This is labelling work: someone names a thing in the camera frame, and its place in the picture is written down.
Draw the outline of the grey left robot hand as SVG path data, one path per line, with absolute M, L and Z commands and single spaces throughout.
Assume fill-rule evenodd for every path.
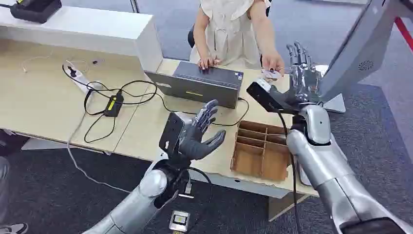
M 216 120 L 214 115 L 218 111 L 218 104 L 216 99 L 206 103 L 191 119 L 191 124 L 185 130 L 184 135 L 180 137 L 178 152 L 189 160 L 205 158 L 224 142 L 226 130 L 219 130 L 213 137 L 202 142 L 208 127 Z

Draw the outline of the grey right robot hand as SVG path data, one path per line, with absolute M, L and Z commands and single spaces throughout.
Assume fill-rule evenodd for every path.
M 286 48 L 290 58 L 286 103 L 291 106 L 321 104 L 319 84 L 322 74 L 316 70 L 308 51 L 298 41 Z

